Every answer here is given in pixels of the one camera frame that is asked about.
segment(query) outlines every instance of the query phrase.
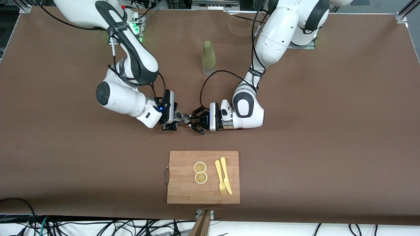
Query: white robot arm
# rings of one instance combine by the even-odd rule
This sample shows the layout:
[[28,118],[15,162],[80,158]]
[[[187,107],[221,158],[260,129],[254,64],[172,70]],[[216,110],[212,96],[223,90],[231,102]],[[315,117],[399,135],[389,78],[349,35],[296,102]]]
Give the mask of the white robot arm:
[[[352,0],[332,2],[343,6]],[[253,63],[244,80],[236,86],[232,106],[227,100],[223,100],[220,107],[216,102],[210,103],[209,113],[204,113],[209,116],[208,122],[205,122],[203,115],[197,115],[199,109],[194,111],[192,118],[198,118],[199,126],[203,128],[195,131],[204,134],[206,129],[219,131],[262,126],[264,109],[256,96],[265,69],[280,60],[290,42],[309,44],[326,21],[330,4],[328,0],[269,0],[268,7],[270,17],[256,43],[257,56],[253,55]]]
[[127,20],[132,11],[123,9],[118,0],[54,0],[61,13],[73,24],[100,27],[120,43],[127,56],[107,71],[96,90],[97,101],[105,108],[137,118],[147,127],[158,122],[173,122],[174,95],[167,90],[165,107],[139,92],[137,87],[154,82],[158,62],[130,30]]

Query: plastic bottle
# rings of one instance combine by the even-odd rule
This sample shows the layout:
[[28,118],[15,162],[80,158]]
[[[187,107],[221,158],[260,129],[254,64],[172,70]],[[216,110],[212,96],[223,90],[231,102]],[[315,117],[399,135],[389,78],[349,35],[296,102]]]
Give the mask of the plastic bottle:
[[216,54],[214,53],[213,43],[211,41],[204,42],[201,65],[205,76],[210,76],[216,71]]

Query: fork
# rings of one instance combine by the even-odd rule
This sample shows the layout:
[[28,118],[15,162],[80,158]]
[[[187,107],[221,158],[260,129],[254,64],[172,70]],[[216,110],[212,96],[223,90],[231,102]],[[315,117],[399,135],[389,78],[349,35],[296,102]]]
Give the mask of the fork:
[[220,181],[219,182],[219,189],[220,189],[220,193],[222,195],[225,195],[226,194],[226,187],[225,187],[225,184],[223,183],[223,179],[222,179],[222,170],[220,168],[220,161],[219,160],[216,160],[214,163],[216,164],[217,175],[219,176],[219,181]]

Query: knife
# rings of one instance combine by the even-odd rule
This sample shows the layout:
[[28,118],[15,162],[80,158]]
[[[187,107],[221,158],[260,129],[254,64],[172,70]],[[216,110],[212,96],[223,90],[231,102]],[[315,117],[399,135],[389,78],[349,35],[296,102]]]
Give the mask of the knife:
[[226,159],[224,157],[221,157],[220,162],[222,163],[223,172],[225,173],[225,179],[223,180],[223,182],[225,183],[225,187],[228,193],[232,195],[231,184],[229,183],[228,179],[228,170],[226,169]]

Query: table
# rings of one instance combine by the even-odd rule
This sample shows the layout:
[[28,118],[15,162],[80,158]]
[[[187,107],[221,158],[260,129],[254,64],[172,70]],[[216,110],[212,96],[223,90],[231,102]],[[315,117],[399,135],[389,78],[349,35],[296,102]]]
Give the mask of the table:
[[[202,43],[212,40],[217,69],[244,76],[250,31],[222,11],[160,10],[143,43],[190,113],[206,79]],[[318,35],[316,50],[287,50],[268,68],[262,127],[170,133],[96,102],[112,63],[104,32],[33,7],[0,64],[0,197],[25,198],[44,215],[192,219],[207,207],[223,220],[420,223],[420,65],[407,28],[393,15],[333,14]],[[215,75],[203,103],[231,99],[237,82]],[[166,204],[171,150],[238,150],[241,204]]]

